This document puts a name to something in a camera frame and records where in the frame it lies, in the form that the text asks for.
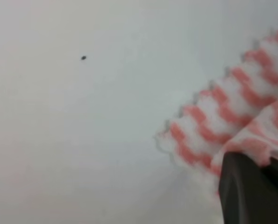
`black plastic object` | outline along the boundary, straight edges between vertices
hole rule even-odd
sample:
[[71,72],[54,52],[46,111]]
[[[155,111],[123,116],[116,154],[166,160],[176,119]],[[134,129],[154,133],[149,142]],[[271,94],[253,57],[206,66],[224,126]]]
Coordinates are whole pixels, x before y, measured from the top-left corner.
[[243,154],[225,154],[219,193],[225,224],[278,224],[278,161],[261,170]]

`dark object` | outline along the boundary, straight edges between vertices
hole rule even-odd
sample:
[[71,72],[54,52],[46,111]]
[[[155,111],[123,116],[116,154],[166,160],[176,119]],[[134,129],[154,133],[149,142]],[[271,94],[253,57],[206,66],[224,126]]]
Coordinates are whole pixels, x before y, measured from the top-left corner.
[[227,153],[219,193],[225,224],[278,224],[278,161],[260,169],[243,154]]

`towel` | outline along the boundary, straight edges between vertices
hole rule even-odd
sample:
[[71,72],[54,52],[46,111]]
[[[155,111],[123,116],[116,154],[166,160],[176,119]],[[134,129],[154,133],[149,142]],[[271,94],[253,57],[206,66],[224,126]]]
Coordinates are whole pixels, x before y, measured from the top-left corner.
[[184,105],[156,140],[178,165],[202,171],[216,187],[226,152],[244,153],[261,167],[278,159],[278,28]]

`striped cloth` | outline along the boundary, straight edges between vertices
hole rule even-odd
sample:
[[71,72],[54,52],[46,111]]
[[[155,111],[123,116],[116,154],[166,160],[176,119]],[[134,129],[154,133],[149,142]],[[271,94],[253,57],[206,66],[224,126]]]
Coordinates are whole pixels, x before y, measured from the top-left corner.
[[228,151],[242,152],[259,166],[278,159],[278,29],[181,113],[156,135],[161,150],[179,165],[218,180]]

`red and white striped fabric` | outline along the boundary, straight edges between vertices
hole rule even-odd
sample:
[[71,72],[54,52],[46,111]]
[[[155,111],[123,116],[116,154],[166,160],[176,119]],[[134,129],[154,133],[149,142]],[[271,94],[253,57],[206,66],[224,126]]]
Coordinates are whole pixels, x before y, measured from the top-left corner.
[[245,153],[260,166],[278,159],[278,30],[181,112],[156,136],[179,164],[219,177],[227,151]]

